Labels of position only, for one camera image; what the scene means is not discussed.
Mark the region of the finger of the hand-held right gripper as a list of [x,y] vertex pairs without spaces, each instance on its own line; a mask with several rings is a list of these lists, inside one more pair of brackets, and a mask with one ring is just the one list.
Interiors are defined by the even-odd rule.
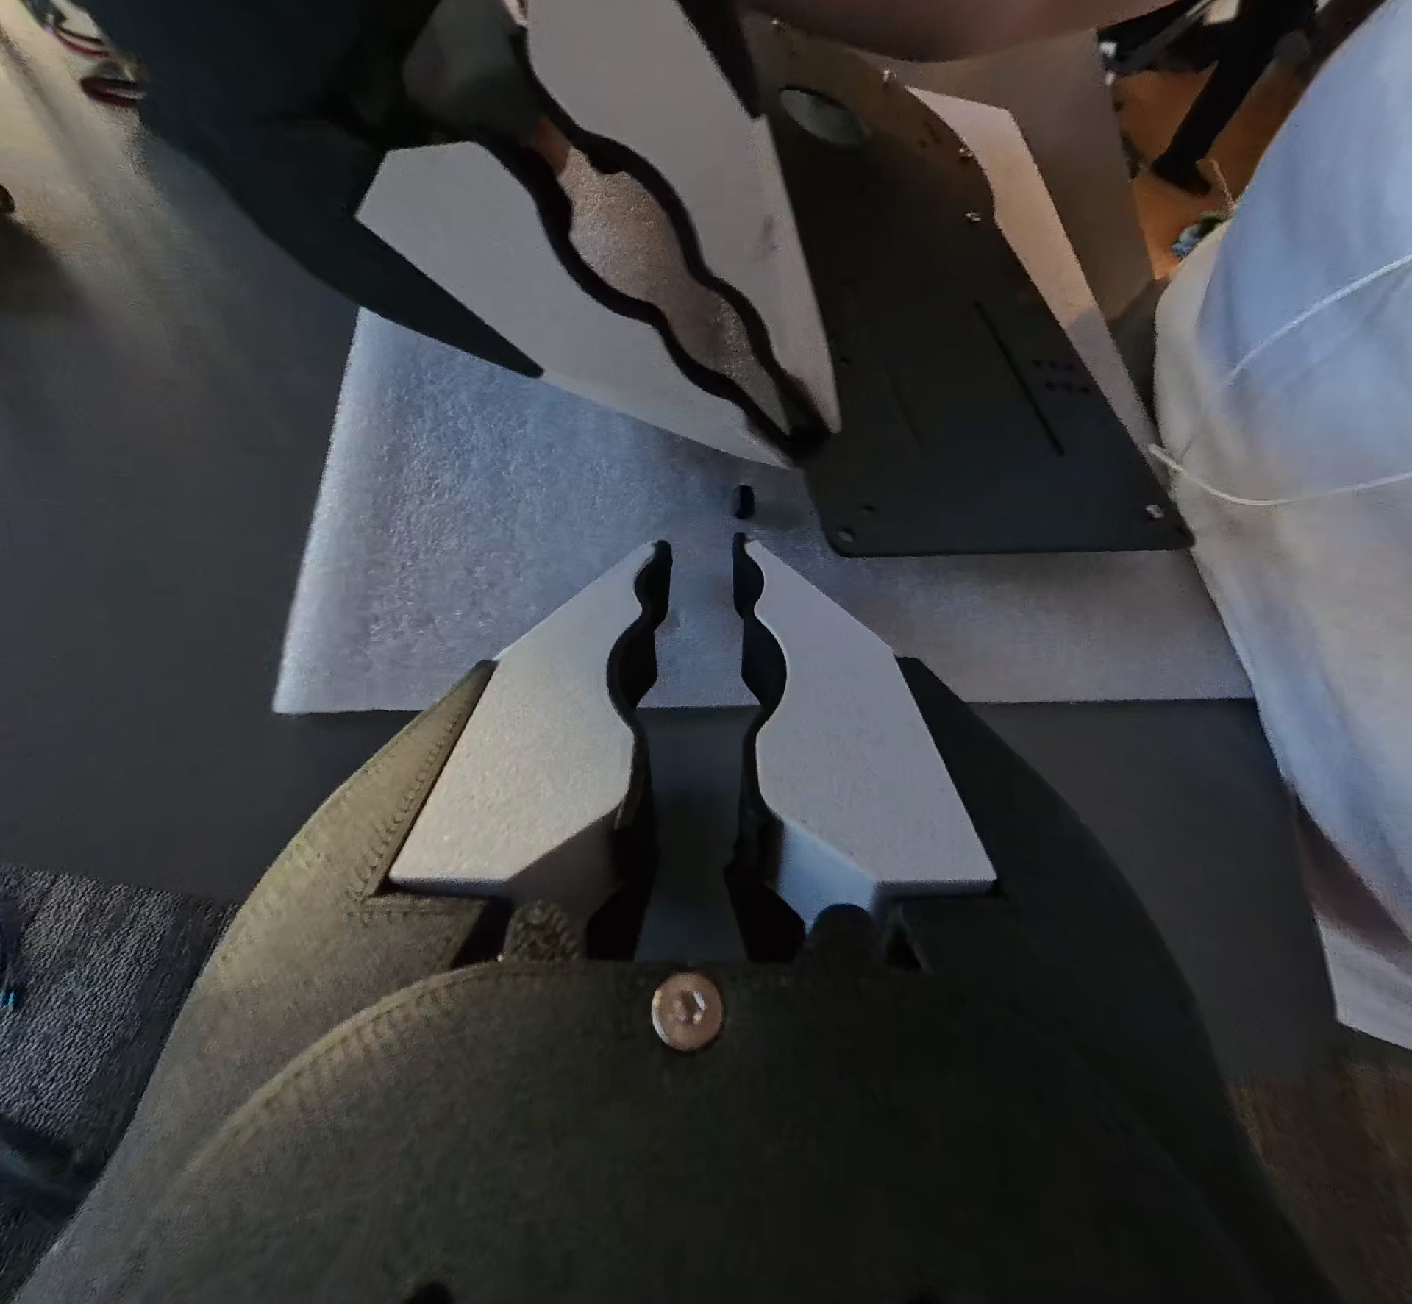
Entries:
[[760,359],[839,431],[836,367],[751,57],[738,89],[706,33],[680,0],[529,0],[538,83],[571,126],[625,149],[645,184],[664,186],[706,284],[763,325]]
[[575,250],[553,171],[474,139],[387,152],[357,219],[567,393],[734,457],[794,468],[784,431],[699,367],[662,309]]

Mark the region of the dark grey desk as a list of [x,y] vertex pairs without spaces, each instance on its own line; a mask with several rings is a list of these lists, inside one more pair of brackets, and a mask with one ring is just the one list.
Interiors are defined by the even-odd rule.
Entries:
[[[243,900],[404,712],[273,677],[354,311],[4,0],[4,860]],[[1115,855],[1237,1077],[1337,1037],[1247,699],[979,704]]]

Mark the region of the black office chair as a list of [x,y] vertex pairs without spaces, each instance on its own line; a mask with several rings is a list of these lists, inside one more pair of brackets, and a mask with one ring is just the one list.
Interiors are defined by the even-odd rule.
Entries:
[[1200,1],[1176,0],[1107,25],[1099,33],[1101,41],[1114,47],[1107,63],[1120,78],[1149,70],[1210,73],[1168,145],[1152,160],[1122,131],[1131,178],[1147,168],[1196,197],[1212,189],[1200,169],[1202,161],[1271,65],[1281,43],[1293,33],[1310,35],[1318,19],[1318,0],[1239,0],[1231,19],[1208,23],[1191,14]]

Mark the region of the black metal plate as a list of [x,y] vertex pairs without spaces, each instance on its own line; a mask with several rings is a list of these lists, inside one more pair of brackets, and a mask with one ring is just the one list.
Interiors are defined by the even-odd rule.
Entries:
[[1186,550],[1152,426],[1014,116],[763,17],[746,41],[840,430],[852,558]]

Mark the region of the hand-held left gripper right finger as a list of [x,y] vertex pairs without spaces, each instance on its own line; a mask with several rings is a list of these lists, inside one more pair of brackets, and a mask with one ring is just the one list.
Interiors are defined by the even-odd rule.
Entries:
[[996,868],[892,645],[736,536],[741,674],[759,703],[747,805],[762,878],[804,921],[834,905],[985,894]]

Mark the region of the white foam sheet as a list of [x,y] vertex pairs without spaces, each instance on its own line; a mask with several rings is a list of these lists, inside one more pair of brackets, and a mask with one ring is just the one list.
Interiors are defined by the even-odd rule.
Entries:
[[[755,512],[733,516],[733,487]],[[283,714],[418,711],[653,539],[672,544],[667,706],[734,706],[747,529],[966,699],[1252,690],[1184,550],[852,558],[804,481],[381,316],[357,319],[273,685]]]

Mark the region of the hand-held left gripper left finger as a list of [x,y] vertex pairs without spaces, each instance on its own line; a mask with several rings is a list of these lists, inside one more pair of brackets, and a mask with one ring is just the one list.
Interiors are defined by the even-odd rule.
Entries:
[[389,870],[397,889],[603,903],[646,786],[636,707],[657,680],[672,545],[649,540],[492,662]]

